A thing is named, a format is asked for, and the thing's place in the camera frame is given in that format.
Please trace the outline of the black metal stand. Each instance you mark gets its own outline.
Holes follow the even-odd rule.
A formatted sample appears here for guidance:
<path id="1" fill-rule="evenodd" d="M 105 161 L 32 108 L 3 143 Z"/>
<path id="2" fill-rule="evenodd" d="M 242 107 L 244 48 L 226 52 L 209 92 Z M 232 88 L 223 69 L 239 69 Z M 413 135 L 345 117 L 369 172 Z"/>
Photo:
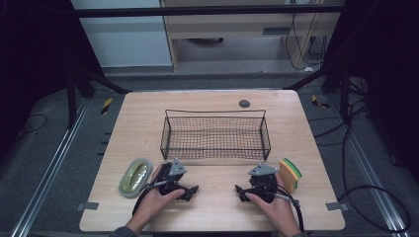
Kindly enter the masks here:
<path id="1" fill-rule="evenodd" d="M 324 63 L 320 69 L 285 87 L 285 90 L 297 91 L 322 76 L 325 77 L 321 86 L 324 93 L 330 94 L 340 89 L 340 115 L 346 119 L 349 116 L 350 69 L 345 62 Z"/>
<path id="2" fill-rule="evenodd" d="M 92 98 L 95 95 L 95 89 L 90 84 L 90 81 L 100 83 L 101 85 L 111 89 L 112 91 L 119 94 L 129 93 L 128 89 L 124 89 L 104 76 L 99 75 L 91 70 L 84 67 L 70 67 L 66 74 L 66 91 L 67 91 L 67 102 L 68 102 L 68 128 L 75 124 L 77 119 L 77 108 L 76 108 L 76 94 L 75 90 L 78 89 L 82 94 L 83 98 Z"/>

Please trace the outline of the grey metal table bracket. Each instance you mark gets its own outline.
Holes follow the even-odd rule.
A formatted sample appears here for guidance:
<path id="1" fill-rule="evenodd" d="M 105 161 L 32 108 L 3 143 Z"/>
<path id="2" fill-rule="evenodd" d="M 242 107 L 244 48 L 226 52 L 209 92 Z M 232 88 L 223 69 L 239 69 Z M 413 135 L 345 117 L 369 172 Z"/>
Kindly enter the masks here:
<path id="1" fill-rule="evenodd" d="M 331 210 L 342 210 L 342 211 L 347 211 L 350 209 L 350 206 L 347 205 L 346 203 L 341 203 L 341 202 L 327 202 L 326 203 L 326 208 L 331 211 Z"/>
<path id="2" fill-rule="evenodd" d="M 78 203 L 76 205 L 76 210 L 83 211 L 85 209 L 96 210 L 99 204 L 97 202 L 86 201 L 83 203 Z"/>

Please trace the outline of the white cabinet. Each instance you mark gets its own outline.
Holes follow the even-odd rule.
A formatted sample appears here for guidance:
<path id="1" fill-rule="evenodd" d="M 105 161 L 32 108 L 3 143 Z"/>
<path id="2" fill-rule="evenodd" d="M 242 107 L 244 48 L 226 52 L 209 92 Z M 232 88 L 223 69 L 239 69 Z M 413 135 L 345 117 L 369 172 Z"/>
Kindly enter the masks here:
<path id="1" fill-rule="evenodd" d="M 159 8 L 159 0 L 70 0 L 75 10 Z M 103 68 L 171 66 L 162 17 L 81 18 Z"/>

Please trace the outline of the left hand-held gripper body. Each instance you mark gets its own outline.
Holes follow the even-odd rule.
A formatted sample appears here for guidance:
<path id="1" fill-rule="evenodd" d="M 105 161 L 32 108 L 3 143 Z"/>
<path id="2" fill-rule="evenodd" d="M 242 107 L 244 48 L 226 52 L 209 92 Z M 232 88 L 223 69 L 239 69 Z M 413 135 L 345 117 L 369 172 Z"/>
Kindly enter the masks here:
<path id="1" fill-rule="evenodd" d="M 178 159 L 163 164 L 157 178 L 159 193 L 167 195 L 175 190 L 181 189 L 178 182 L 185 173 L 186 168 Z"/>

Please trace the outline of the green oval sponge grey rim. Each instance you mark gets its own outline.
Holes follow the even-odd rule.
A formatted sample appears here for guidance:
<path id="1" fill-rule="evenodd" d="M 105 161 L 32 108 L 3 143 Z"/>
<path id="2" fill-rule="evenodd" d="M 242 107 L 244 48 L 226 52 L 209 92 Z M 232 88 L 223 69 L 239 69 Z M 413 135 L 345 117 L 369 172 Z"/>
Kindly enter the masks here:
<path id="1" fill-rule="evenodd" d="M 151 175 L 152 164 L 145 158 L 133 160 L 123 174 L 119 192 L 125 198 L 136 198 Z"/>

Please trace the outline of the light wooden desk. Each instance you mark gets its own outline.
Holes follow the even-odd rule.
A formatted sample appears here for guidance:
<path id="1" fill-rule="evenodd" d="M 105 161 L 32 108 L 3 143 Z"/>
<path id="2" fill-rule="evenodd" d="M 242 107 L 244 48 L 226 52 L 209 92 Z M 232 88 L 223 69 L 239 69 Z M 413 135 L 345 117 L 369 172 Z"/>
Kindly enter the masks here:
<path id="1" fill-rule="evenodd" d="M 344 0 L 159 0 L 165 7 L 201 7 L 233 5 L 340 4 Z M 338 13 L 290 13 L 255 15 L 166 16 L 164 23 L 174 66 L 178 65 L 180 45 L 187 39 L 261 37 L 264 28 L 290 27 L 280 37 L 292 66 L 303 64 L 309 40 L 333 35 Z"/>

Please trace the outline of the black curtain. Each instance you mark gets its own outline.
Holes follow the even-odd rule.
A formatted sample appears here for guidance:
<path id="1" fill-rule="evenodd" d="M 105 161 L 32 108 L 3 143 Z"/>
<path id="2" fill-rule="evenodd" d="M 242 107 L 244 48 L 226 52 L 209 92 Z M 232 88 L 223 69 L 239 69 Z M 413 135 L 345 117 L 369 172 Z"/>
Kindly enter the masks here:
<path id="1" fill-rule="evenodd" d="M 419 0 L 345 0 L 326 56 L 347 46 L 349 70 L 397 161 L 419 183 Z"/>
<path id="2" fill-rule="evenodd" d="M 71 0 L 0 0 L 0 163 L 35 102 L 65 87 L 64 56 L 53 31 L 86 69 L 103 73 L 77 18 L 42 17 L 48 10 L 71 10 Z"/>

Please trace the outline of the person's left hand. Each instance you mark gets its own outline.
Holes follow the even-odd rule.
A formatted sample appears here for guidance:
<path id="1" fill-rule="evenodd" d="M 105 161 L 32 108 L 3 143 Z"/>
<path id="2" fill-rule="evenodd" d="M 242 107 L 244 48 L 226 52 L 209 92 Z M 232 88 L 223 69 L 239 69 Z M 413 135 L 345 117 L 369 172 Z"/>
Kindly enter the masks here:
<path id="1" fill-rule="evenodd" d="M 179 198 L 185 193 L 184 190 L 178 189 L 167 195 L 159 193 L 157 188 L 151 189 L 143 200 L 140 202 L 133 219 L 139 223 L 148 223 L 162 211 L 166 205 L 173 200 Z"/>

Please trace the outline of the silver metal floor rail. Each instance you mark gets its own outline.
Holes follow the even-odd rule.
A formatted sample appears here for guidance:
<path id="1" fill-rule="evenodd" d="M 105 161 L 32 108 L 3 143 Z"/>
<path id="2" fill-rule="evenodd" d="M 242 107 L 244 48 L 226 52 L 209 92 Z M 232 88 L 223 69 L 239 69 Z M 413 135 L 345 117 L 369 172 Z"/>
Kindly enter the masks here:
<path id="1" fill-rule="evenodd" d="M 37 218 L 44 200 L 57 176 L 62 162 L 77 134 L 77 131 L 85 118 L 90 99 L 82 99 L 80 107 L 76 111 L 76 119 L 72 126 L 66 129 L 58 147 L 56 148 L 43 176 L 35 190 L 25 211 L 14 226 L 10 237 L 27 237 L 35 219 Z"/>
<path id="2" fill-rule="evenodd" d="M 369 191 L 372 194 L 377 208 L 385 222 L 384 230 L 388 231 L 392 237 L 411 237 L 409 233 L 409 228 L 412 224 L 410 212 L 398 196 L 384 188 L 382 181 L 368 160 L 360 141 L 353 133 L 351 113 L 349 112 L 349 116 L 347 118 L 343 118 L 340 115 L 339 102 L 332 96 L 327 96 L 327 99 L 329 100 L 330 107 L 336 114 L 337 119 L 344 123 L 342 127 L 344 130 L 344 139 L 342 143 L 342 175 L 344 193 L 342 194 L 342 198 L 350 199 L 351 195 L 355 191 Z M 362 186 L 356 186 L 353 188 L 348 187 L 346 176 L 347 150 L 351 151 L 352 156 L 361 171 L 362 177 L 366 182 Z"/>

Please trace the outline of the black wire mesh basket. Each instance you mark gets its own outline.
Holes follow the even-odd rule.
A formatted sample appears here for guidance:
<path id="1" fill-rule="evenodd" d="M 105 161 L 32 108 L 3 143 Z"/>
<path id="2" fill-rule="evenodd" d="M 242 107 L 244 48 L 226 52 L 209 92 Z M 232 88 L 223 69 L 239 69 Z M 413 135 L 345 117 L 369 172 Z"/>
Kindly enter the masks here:
<path id="1" fill-rule="evenodd" d="M 164 159 L 268 159 L 265 110 L 166 110 L 160 151 Z"/>

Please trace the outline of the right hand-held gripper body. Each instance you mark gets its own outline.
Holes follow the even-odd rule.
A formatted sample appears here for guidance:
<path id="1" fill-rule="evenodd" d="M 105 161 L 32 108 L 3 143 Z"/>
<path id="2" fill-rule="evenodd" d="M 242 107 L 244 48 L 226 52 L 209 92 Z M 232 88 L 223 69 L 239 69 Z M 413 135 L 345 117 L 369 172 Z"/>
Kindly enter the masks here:
<path id="1" fill-rule="evenodd" d="M 260 163 L 252 168 L 248 174 L 250 175 L 250 184 L 252 186 L 251 193 L 261 198 L 267 203 L 271 203 L 277 192 L 277 180 L 275 174 L 277 168 L 271 167 L 265 163 Z"/>

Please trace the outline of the person's right hand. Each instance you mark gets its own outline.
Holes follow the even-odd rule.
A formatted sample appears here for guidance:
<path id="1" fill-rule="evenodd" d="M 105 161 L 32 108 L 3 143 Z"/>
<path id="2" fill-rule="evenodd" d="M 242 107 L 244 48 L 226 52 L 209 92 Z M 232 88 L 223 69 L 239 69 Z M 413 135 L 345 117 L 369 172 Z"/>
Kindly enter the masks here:
<path id="1" fill-rule="evenodd" d="M 275 198 L 271 203 L 267 203 L 254 194 L 246 193 L 246 195 L 266 214 L 269 221 L 279 231 L 282 224 L 291 222 L 296 223 L 291 204 L 287 200 Z"/>

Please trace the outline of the black horizontal bar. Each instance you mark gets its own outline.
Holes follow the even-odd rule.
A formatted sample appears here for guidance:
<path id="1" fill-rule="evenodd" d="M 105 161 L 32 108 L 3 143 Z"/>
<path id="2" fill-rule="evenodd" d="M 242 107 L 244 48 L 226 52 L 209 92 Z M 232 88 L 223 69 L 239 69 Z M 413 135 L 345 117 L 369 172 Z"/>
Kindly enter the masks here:
<path id="1" fill-rule="evenodd" d="M 336 13 L 344 11 L 345 8 L 345 4 L 201 6 L 128 9 L 85 9 L 74 10 L 72 11 L 72 14 L 79 18 L 201 16 L 235 14 Z"/>

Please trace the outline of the yellow and green sponge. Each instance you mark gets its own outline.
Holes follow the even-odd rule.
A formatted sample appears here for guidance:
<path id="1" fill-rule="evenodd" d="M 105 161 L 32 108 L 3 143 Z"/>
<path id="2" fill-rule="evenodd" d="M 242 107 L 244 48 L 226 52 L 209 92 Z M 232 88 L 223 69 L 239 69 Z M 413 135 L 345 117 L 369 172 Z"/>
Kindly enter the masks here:
<path id="1" fill-rule="evenodd" d="M 302 174 L 296 165 L 288 158 L 282 159 L 280 162 L 280 177 L 284 182 L 286 189 L 293 193 L 298 187 L 298 181 Z"/>

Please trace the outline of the yellow and black tape strip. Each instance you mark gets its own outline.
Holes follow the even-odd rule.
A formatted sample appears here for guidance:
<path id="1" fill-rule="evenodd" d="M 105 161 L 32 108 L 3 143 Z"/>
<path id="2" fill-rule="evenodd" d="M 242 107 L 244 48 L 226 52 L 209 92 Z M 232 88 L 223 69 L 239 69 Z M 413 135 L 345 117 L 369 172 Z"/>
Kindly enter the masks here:
<path id="1" fill-rule="evenodd" d="M 113 101 L 113 98 L 107 98 L 105 100 L 104 105 L 103 105 L 103 107 L 101 109 L 101 115 L 105 115 L 107 113 L 107 111 L 109 110 L 109 107 L 110 107 L 112 101 Z"/>
<path id="2" fill-rule="evenodd" d="M 311 103 L 313 103 L 316 107 L 328 109 L 329 103 L 324 95 L 312 95 L 311 96 Z"/>

